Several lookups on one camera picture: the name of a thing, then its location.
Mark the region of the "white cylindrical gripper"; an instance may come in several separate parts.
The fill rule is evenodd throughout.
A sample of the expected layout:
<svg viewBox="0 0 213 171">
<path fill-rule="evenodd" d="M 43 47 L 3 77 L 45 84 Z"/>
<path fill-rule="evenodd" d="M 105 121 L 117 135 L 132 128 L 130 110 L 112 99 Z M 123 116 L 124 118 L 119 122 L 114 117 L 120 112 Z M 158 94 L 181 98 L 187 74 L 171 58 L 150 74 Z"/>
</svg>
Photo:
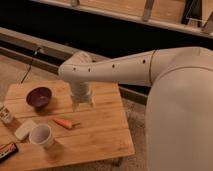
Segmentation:
<svg viewBox="0 0 213 171">
<path fill-rule="evenodd" d="M 91 100 L 92 90 L 87 82 L 72 82 L 70 84 L 73 112 L 78 108 L 78 103 L 88 103 L 90 107 L 94 107 L 94 102 Z"/>
</svg>

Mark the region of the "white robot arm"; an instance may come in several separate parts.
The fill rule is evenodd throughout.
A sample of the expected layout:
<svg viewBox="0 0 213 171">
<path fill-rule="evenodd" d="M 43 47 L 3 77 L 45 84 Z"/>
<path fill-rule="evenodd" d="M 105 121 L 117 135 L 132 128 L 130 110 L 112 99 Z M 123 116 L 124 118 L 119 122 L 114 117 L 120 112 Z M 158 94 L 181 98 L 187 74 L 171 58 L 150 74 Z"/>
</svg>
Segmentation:
<svg viewBox="0 0 213 171">
<path fill-rule="evenodd" d="M 79 103 L 88 83 L 147 86 L 148 171 L 213 171 L 213 50 L 180 47 L 93 62 L 77 52 L 58 69 Z"/>
</svg>

